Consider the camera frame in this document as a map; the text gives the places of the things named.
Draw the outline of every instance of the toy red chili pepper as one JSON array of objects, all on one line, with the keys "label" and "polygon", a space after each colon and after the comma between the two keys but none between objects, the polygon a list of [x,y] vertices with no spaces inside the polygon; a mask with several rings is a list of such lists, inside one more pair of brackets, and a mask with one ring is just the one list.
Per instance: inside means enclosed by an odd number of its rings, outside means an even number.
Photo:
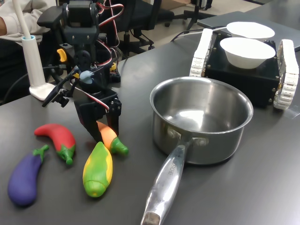
[{"label": "toy red chili pepper", "polygon": [[45,124],[34,131],[37,136],[48,136],[52,139],[57,154],[68,165],[73,163],[72,157],[75,151],[75,139],[72,133],[60,124]]}]

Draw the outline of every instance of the white bowl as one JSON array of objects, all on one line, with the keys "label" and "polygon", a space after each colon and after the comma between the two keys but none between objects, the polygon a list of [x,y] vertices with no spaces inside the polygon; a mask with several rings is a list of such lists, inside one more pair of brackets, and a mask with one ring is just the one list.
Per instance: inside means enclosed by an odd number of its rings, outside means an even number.
[{"label": "white bowl", "polygon": [[243,69],[256,68],[275,55],[271,46],[254,39],[229,37],[223,39],[220,45],[225,50],[228,61]]},{"label": "white bowl", "polygon": [[232,22],[226,26],[233,37],[251,38],[264,42],[275,35],[275,32],[256,22]]}]

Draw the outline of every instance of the dark table surface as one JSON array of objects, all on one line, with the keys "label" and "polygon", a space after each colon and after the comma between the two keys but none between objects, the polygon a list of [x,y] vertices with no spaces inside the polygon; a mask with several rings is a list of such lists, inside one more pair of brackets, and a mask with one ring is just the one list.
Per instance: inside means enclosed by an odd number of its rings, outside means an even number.
[{"label": "dark table surface", "polygon": [[300,30],[299,0],[272,0],[263,6],[247,11],[247,13]]},{"label": "dark table surface", "polygon": [[[151,138],[151,90],[160,82],[187,76],[200,36],[174,43],[120,63],[122,101],[120,139],[130,149],[127,158],[113,156],[112,182],[99,199],[83,188],[83,166],[95,141],[80,124],[74,105],[42,108],[28,96],[0,107],[0,224],[1,225],[137,225],[160,166],[166,158]],[[186,165],[165,225],[295,225],[300,223],[300,89],[292,107],[274,113],[255,109],[240,146],[227,163]],[[35,128],[59,123],[77,141],[74,165],[66,167],[46,137]],[[38,178],[38,198],[26,209],[7,195],[16,164],[34,148],[50,145]]]}]

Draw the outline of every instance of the toy eggplant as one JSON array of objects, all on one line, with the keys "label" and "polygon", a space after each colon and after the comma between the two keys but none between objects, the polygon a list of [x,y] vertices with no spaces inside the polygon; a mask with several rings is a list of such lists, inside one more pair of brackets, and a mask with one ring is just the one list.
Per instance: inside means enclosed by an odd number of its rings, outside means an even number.
[{"label": "toy eggplant", "polygon": [[37,175],[44,159],[48,145],[33,150],[15,167],[8,182],[8,196],[19,206],[32,204],[37,198]]},{"label": "toy eggplant", "polygon": [[90,197],[100,197],[107,189],[113,175],[113,160],[109,150],[98,142],[86,161],[82,180]]},{"label": "toy eggplant", "polygon": [[57,154],[66,161],[68,165],[73,163],[76,142],[72,133],[60,124],[45,124],[34,131],[37,136],[48,136],[52,139]]},{"label": "toy eggplant", "polygon": [[119,153],[122,155],[127,155],[128,148],[122,144],[116,133],[109,126],[101,122],[97,121],[97,124],[105,147],[113,154]]}]

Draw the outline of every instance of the person's arm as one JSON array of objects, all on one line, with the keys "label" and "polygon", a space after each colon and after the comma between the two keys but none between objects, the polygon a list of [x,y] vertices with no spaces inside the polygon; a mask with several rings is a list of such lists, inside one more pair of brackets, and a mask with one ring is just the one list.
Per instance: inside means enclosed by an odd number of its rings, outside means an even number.
[{"label": "person's arm", "polygon": [[[19,0],[19,4],[31,34],[42,34],[49,30],[38,26],[37,22],[46,9],[56,5],[55,0]],[[12,0],[7,0],[0,7],[0,18],[0,35],[23,33]]]},{"label": "person's arm", "polygon": [[0,36],[6,35],[7,34],[7,28],[5,25],[4,20],[2,19],[2,17],[0,17]]}]

